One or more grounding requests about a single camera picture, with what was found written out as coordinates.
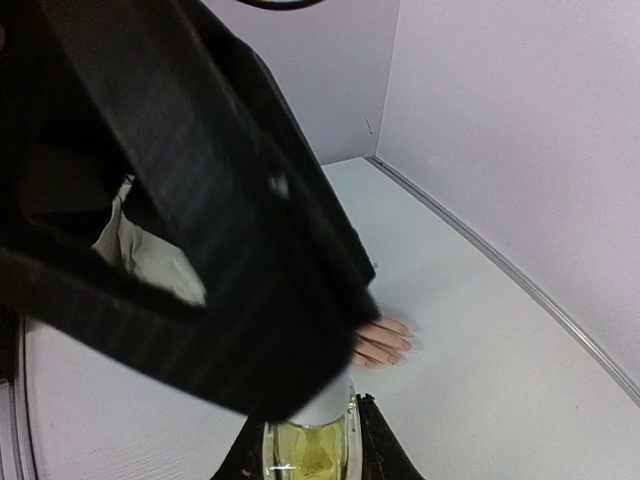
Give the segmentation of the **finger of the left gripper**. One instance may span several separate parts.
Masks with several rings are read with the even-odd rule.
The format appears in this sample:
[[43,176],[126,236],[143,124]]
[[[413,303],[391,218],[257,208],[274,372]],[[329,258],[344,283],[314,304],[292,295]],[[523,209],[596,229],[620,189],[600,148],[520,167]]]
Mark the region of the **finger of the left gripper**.
[[152,379],[264,420],[300,407],[285,352],[298,307],[251,262],[216,267],[202,307],[139,281],[20,214],[1,215],[1,301]]
[[191,307],[102,273],[44,320],[200,399],[294,416],[378,309],[373,266],[269,68],[200,1],[40,7],[205,289]]

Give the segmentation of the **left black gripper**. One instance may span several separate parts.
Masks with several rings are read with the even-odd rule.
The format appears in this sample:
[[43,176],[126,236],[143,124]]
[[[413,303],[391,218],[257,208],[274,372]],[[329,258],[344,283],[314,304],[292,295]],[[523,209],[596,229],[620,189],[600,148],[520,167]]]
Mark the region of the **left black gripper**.
[[6,1],[2,178],[37,137],[127,164],[175,244],[325,245],[325,178],[262,59],[200,1]]

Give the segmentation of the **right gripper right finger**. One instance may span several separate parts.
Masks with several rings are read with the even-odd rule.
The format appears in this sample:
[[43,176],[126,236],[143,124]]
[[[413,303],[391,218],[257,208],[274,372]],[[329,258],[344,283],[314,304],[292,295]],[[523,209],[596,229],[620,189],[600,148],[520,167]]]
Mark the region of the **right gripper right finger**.
[[370,394],[357,395],[364,480],[424,480]]

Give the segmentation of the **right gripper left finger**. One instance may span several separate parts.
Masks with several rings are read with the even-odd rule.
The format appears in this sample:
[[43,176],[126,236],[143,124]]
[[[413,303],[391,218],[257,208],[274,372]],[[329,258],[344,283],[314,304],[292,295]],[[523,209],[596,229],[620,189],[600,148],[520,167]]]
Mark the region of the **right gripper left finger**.
[[263,480],[265,423],[248,418],[212,480]]

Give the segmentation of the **white nail polish bottle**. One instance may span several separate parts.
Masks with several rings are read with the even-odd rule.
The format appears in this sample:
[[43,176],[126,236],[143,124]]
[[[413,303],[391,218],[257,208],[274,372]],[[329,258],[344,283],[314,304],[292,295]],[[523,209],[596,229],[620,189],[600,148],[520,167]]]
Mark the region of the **white nail polish bottle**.
[[264,479],[361,480],[363,447],[355,388],[345,413],[320,426],[267,423],[262,442]]

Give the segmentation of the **mannequin hand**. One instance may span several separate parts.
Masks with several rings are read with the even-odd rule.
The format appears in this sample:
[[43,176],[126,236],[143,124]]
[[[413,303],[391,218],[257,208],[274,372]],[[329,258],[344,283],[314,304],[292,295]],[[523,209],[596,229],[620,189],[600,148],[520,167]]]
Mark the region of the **mannequin hand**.
[[357,330],[352,364],[364,369],[399,366],[405,361],[405,355],[415,350],[409,328],[381,316]]

